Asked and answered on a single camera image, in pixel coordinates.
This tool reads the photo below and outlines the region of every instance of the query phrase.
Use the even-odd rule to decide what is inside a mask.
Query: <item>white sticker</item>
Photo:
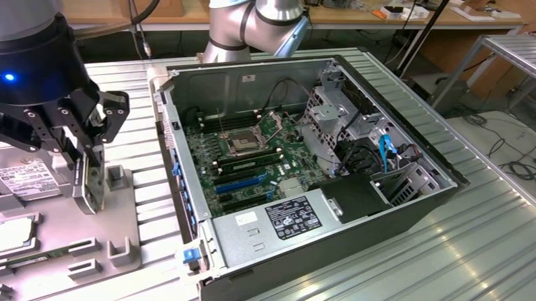
[[[57,180],[45,163],[0,169],[0,180],[19,197],[58,189]]]
[[[255,82],[255,75],[244,75],[243,76],[243,82],[244,83]]]
[[[255,213],[255,211],[244,213],[241,215],[236,216],[237,218],[237,224],[240,226],[244,226],[245,224],[253,223],[255,221],[257,221],[257,214]]]

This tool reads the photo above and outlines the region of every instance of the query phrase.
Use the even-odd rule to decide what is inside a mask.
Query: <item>warning label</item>
[[[316,211],[305,196],[267,207],[277,237],[287,240],[316,228],[323,227]]]
[[[18,196],[57,190],[58,183],[45,163],[0,169],[0,180]]]

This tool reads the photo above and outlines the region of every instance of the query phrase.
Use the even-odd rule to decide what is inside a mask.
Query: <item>blue latch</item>
[[[200,248],[185,250],[184,252],[185,260],[184,263],[190,263],[201,259]]]
[[[176,162],[176,164],[174,164],[174,169],[172,170],[172,174],[173,174],[174,176],[180,176],[180,177],[181,177],[181,175],[184,174],[184,173],[181,172],[181,166],[178,165],[178,162]]]

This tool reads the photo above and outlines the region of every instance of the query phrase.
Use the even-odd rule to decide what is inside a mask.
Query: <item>slotted metal surface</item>
[[[476,157],[448,130],[447,123],[431,113],[428,105],[386,71],[375,57],[356,49],[311,50],[296,54],[297,57],[315,55],[347,58],[472,185],[406,234],[253,300],[492,300],[507,297],[533,300],[536,294],[535,208]],[[188,65],[197,61],[186,58],[158,60],[157,63]],[[129,117],[114,145],[109,146],[108,158],[134,171],[145,268],[101,286],[83,288],[81,292],[94,289],[94,296],[101,295],[108,300],[112,296],[125,297],[142,288],[130,285],[130,291],[120,289],[122,278],[132,283],[138,274],[138,278],[152,277],[157,284],[152,282],[150,289],[130,300],[172,297],[177,283],[173,280],[178,275],[170,274],[170,270],[178,266],[173,256],[182,241],[156,137],[146,76],[150,64],[126,62],[87,67],[102,90],[126,91],[133,107],[140,110]],[[165,284],[158,285],[154,279]],[[109,287],[114,286],[110,292],[106,292],[108,283]]]
[[[536,37],[492,35],[484,36],[482,43],[529,75],[536,77]]]

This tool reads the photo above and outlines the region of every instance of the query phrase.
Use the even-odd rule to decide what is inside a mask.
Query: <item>pcie slot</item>
[[[247,206],[255,206],[255,205],[257,206],[263,204],[268,198],[269,198],[268,194],[263,194],[260,196],[255,196],[253,198],[244,199],[233,203],[222,204],[222,209],[224,211],[235,211]]]
[[[237,174],[221,176],[218,179],[216,179],[213,181],[213,183],[214,183],[214,185],[222,185],[225,183],[235,182],[235,181],[247,179],[249,177],[253,177],[253,176],[256,176],[256,174],[257,174],[256,171],[243,171],[243,172],[239,172]]]
[[[236,191],[241,188],[249,187],[249,186],[255,186],[261,184],[261,182],[265,180],[265,176],[259,176],[255,177],[253,179],[237,182],[237,183],[232,183],[232,184],[226,184],[224,186],[217,187],[217,194],[222,194],[222,193],[229,193],[231,191]]]

